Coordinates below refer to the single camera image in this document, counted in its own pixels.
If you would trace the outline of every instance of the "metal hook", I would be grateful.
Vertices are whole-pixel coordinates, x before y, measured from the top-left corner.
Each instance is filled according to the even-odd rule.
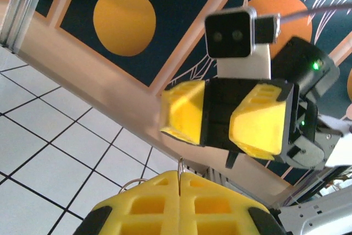
[[[147,181],[147,179],[144,179],[144,178],[138,178],[138,179],[134,179],[134,180],[131,180],[130,182],[127,182],[123,187],[121,187],[120,191],[117,193],[117,194],[121,194],[123,191],[125,191],[125,189],[130,185],[130,184],[133,184],[135,182],[145,182]]]
[[[178,194],[181,195],[181,174],[185,172],[185,164],[183,158],[178,160],[177,165],[177,178],[178,178]]]

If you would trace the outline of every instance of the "floor tile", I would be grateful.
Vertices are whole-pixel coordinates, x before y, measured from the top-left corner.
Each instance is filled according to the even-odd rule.
[[[59,87],[58,84],[31,66],[13,69],[3,74],[37,96]]]
[[[113,145],[125,151],[141,163],[146,163],[151,146],[126,129],[123,129]]]
[[[90,110],[79,120],[79,123],[109,142],[114,139],[121,129],[119,124],[96,109]]]
[[[73,122],[39,99],[11,111],[7,116],[48,141]]]
[[[145,171],[144,171],[144,174],[143,174],[143,177],[144,179],[151,179],[153,177],[156,177],[158,174],[156,172],[153,172],[152,170],[150,170],[149,168],[145,168]]]
[[[94,172],[73,201],[69,210],[86,217],[99,202],[116,195],[120,187]]]
[[[34,95],[0,75],[0,113],[11,110],[34,98]]]
[[[81,223],[82,223],[82,220],[66,212],[65,215],[60,220],[59,224],[57,224],[53,233],[51,233],[51,235],[73,234],[77,229],[77,227],[79,226],[79,224]]]
[[[133,179],[140,178],[143,169],[142,164],[120,150],[111,147],[99,163],[96,171],[123,186]]]
[[[86,102],[65,88],[59,88],[41,98],[72,119],[78,119],[90,108]]]
[[[10,180],[0,185],[0,197],[0,234],[47,234],[63,211]]]
[[[16,55],[0,46],[0,71],[26,65]]]
[[[158,173],[177,170],[176,160],[171,159],[155,148],[150,154],[147,166]]]
[[[13,175],[38,193],[67,206],[91,170],[71,157],[46,147]]]
[[[92,168],[109,147],[109,143],[78,123],[54,140],[53,145]]]
[[[0,171],[12,173],[46,144],[6,117],[0,117]]]

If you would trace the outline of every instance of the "cable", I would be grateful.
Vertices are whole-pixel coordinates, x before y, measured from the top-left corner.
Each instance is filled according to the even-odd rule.
[[[301,10],[281,17],[280,23],[285,24],[293,20],[304,18],[309,15],[314,15],[315,13],[335,11],[335,10],[341,10],[341,9],[352,9],[352,3],[324,6],[324,7],[312,8],[308,10]]]

